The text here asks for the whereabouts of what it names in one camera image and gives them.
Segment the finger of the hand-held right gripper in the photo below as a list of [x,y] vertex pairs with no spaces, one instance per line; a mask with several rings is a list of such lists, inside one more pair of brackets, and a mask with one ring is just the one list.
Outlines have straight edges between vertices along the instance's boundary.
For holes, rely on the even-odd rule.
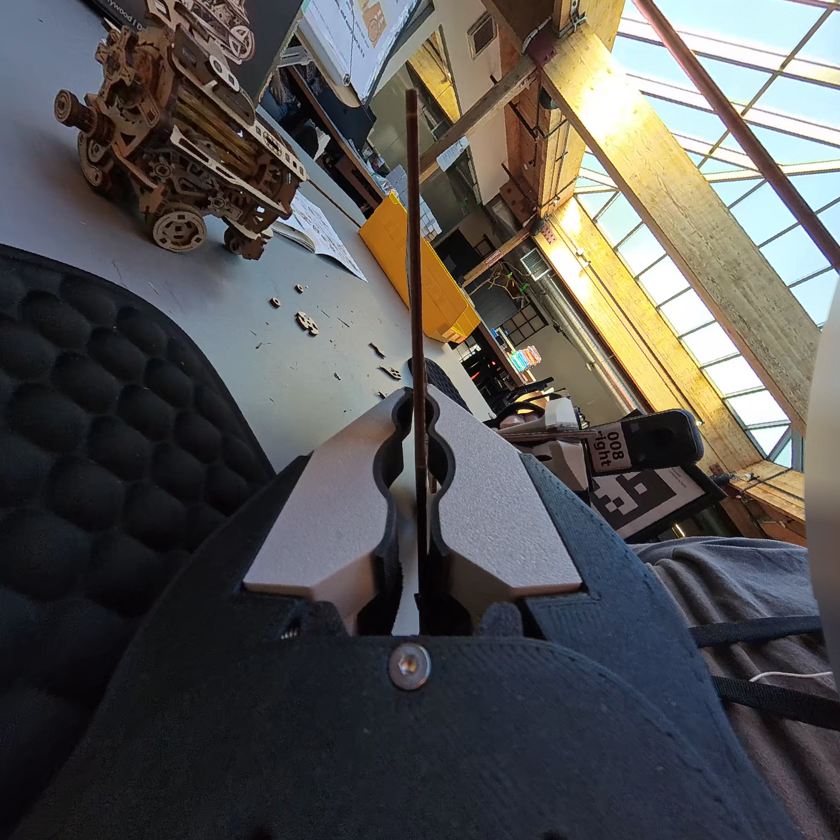
[[578,414],[569,397],[514,402],[499,414],[500,434],[577,433]]
[[585,454],[580,443],[563,440],[545,442],[518,442],[518,450],[532,455],[572,491],[587,491],[589,479]]

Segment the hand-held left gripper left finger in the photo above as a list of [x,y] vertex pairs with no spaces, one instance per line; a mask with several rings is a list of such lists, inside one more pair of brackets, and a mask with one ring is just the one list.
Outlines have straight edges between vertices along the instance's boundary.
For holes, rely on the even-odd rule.
[[402,595],[396,503],[413,391],[400,388],[317,447],[243,580],[328,602],[351,634],[390,632]]

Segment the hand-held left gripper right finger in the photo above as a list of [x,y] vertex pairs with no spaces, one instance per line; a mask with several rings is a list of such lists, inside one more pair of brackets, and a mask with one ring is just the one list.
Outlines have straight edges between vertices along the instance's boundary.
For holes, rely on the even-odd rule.
[[497,602],[579,592],[583,580],[522,453],[427,387],[426,629],[471,629]]

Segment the thin dark wooden sheet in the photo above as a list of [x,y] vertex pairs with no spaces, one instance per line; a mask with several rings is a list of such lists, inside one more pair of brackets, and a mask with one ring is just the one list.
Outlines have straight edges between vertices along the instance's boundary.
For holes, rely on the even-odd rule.
[[417,90],[406,92],[406,278],[412,334],[413,436],[416,498],[416,556],[418,584],[416,605],[419,632],[430,636],[435,629],[437,561],[428,497],[427,376],[424,352],[421,190],[418,149]]

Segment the wooden mechanical model vehicle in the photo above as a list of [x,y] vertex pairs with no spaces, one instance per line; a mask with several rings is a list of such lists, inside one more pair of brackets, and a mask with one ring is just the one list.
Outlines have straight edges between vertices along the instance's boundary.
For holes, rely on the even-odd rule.
[[156,245],[200,248],[207,217],[225,222],[224,244],[259,259],[272,225],[291,217],[307,179],[295,151],[257,113],[265,62],[278,47],[275,2],[145,2],[139,29],[116,28],[98,43],[103,79],[80,101],[59,90],[56,119],[77,129],[80,168],[92,189],[132,191]]

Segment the black model kit box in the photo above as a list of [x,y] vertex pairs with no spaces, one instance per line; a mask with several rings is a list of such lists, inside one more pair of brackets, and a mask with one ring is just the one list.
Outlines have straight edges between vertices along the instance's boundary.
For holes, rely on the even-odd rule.
[[194,39],[220,58],[239,86],[258,105],[285,48],[301,1],[93,1],[117,26],[141,32],[151,14],[165,10],[180,15]]

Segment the black chair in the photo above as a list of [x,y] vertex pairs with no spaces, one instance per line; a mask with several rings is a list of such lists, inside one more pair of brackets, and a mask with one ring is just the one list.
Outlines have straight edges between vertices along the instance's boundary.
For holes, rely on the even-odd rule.
[[494,411],[499,414],[503,408],[516,402],[520,397],[532,394],[542,394],[553,382],[554,378],[551,376],[544,380],[526,383],[513,388],[512,390],[503,392],[497,399],[497,407],[494,408]]

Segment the black dimpled cushion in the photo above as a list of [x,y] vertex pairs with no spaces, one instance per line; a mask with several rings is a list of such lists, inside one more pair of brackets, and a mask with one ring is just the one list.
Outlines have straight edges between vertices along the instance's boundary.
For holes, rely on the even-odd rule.
[[460,405],[468,413],[472,414],[468,404],[460,394],[455,383],[453,383],[451,378],[448,376],[447,372],[434,360],[425,358],[424,362],[427,384],[434,385],[439,391],[441,391],[441,393],[446,394],[450,400]]
[[162,311],[2,246],[1,831],[67,761],[139,625],[275,470]]

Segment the yellow plastic bin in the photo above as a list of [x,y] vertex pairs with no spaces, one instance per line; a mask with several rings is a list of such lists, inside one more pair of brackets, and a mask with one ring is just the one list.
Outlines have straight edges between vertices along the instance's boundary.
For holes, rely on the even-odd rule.
[[[406,209],[397,195],[392,193],[374,210],[359,233],[379,267],[408,306],[406,226]],[[477,311],[424,238],[421,262],[424,334],[441,343],[465,342],[480,325]]]

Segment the person's grey garment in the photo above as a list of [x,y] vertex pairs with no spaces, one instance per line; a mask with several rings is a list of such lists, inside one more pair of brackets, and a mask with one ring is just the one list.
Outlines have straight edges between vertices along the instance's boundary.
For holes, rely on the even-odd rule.
[[[819,613],[805,548],[767,539],[687,538],[633,550],[671,594],[690,627]],[[701,651],[713,675],[838,700],[817,634]],[[839,838],[839,736],[725,702],[751,761],[804,838]]]

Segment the white rounded object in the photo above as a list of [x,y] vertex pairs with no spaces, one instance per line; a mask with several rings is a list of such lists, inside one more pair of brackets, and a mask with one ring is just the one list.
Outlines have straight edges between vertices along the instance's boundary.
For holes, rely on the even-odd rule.
[[839,290],[817,348],[805,436],[805,524],[812,588],[839,683]]

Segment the stack of white cubes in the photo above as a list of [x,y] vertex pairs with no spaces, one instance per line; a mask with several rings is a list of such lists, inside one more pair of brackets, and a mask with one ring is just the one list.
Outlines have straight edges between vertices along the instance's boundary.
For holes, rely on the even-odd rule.
[[[389,193],[395,195],[405,210],[408,209],[408,180],[407,173],[401,164],[391,169],[385,177],[386,183],[389,187]],[[419,198],[420,218],[421,218],[421,233],[428,241],[432,242],[438,235],[441,234],[442,228],[438,223],[436,216],[433,214],[431,207],[426,203],[421,196]]]

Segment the instruction booklet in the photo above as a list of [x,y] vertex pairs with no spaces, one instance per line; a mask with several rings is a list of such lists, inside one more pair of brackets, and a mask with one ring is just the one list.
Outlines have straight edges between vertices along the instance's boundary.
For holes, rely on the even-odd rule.
[[291,201],[289,218],[278,218],[270,229],[317,256],[332,259],[360,280],[368,281],[322,210],[310,202],[301,190],[297,190]]

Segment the white framed display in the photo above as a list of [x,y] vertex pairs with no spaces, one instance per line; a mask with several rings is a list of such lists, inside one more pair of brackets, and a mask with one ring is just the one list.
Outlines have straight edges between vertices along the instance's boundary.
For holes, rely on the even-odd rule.
[[297,36],[337,96],[368,104],[398,51],[434,13],[428,1],[310,1]]

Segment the silver air duct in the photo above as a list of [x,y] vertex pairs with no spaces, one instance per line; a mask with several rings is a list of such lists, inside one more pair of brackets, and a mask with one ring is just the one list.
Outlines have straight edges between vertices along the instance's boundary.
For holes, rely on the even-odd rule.
[[557,335],[555,343],[563,347],[548,351],[548,338],[539,333],[537,345],[542,353],[542,365],[562,368],[558,380],[569,388],[590,421],[604,422],[634,412],[651,412],[643,394],[627,377],[553,269],[534,280],[531,297]]

